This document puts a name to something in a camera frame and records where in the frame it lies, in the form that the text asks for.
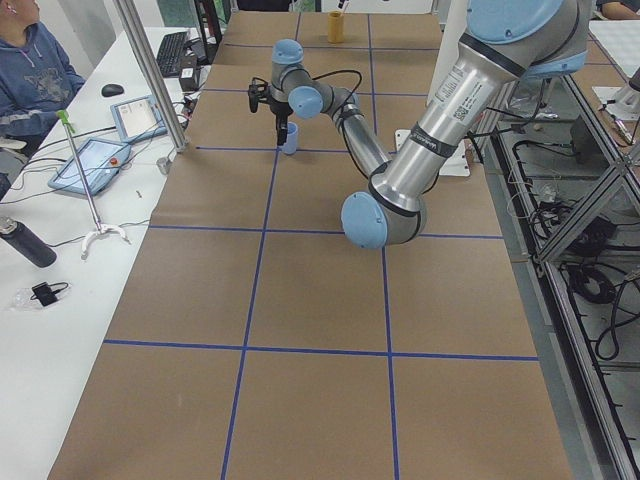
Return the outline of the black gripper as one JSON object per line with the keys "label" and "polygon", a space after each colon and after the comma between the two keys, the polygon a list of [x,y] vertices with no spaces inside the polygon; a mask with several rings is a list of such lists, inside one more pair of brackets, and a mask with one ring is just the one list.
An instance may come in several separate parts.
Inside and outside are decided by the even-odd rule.
{"label": "black gripper", "polygon": [[287,101],[280,101],[274,97],[269,100],[270,111],[276,116],[277,145],[283,146],[288,138],[288,117],[292,109]]}

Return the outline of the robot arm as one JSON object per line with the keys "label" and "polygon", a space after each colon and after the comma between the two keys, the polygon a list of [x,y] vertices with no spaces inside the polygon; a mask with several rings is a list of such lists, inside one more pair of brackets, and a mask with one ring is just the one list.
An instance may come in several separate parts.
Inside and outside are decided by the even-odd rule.
{"label": "robot arm", "polygon": [[457,55],[425,110],[395,132],[387,149],[365,118],[353,89],[312,77],[302,45],[277,41],[265,103],[277,118],[277,142],[287,141],[288,117],[330,118],[367,181],[344,200],[342,231],[354,245],[382,249],[421,234],[424,199],[485,109],[507,84],[581,69],[591,18],[588,1],[470,1]]}

